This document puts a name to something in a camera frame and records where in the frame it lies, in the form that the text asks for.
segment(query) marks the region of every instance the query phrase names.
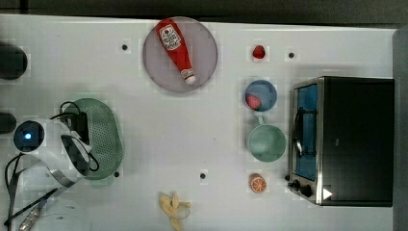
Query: toaster oven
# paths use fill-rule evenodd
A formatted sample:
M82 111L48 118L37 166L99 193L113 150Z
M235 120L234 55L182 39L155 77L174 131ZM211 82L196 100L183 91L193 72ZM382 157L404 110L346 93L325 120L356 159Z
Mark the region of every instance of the toaster oven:
M393 79L294 85L291 191L322 206L392 206L394 98Z

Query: small plate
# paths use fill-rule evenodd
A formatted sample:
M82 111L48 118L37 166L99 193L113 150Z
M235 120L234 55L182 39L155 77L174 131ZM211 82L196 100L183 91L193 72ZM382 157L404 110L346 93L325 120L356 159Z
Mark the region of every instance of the small plate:
M175 92L187 92L203 86L217 67L217 44L210 31L188 17L172 17L180 28L189 49L192 70L197 78L188 85L168 56L153 28L143 46L143 63L150 78L160 87Z

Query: blue cup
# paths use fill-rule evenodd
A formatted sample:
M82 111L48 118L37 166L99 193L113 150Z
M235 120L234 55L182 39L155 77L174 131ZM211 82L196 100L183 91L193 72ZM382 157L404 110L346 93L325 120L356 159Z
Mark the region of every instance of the blue cup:
M261 100L261 107L256 110L256 112L265 112L271 109L273 105L275 105L277 99L276 88L266 80L254 81L246 88L243 101L246 106L250 108L246 103L246 97L248 95L253 95Z

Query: green plastic basket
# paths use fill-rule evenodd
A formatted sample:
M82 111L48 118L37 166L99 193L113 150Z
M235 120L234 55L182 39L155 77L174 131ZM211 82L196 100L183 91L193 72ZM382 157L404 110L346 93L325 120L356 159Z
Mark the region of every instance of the green plastic basket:
M90 171L88 180L101 180L115 173L123 158L123 146L117 131L115 115L112 110L99 100L79 99L74 102L88 116L89 144L92 155L99 163L97 171ZM71 104L65 113L77 113ZM90 159L90 165L96 164Z

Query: red object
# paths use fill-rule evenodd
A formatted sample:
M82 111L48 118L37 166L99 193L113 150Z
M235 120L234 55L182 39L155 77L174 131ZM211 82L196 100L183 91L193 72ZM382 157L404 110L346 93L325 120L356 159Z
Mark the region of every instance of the red object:
M177 24L171 19L164 19L156 26L157 36L163 48L173 60L186 83L192 84L195 81L187 49L186 41L181 34Z
M265 48L262 45L257 45L252 52L252 56L256 59L263 59L264 56L266 55Z
M255 95L247 95L245 101L249 108L251 108L252 110L257 111L261 108L261 100Z

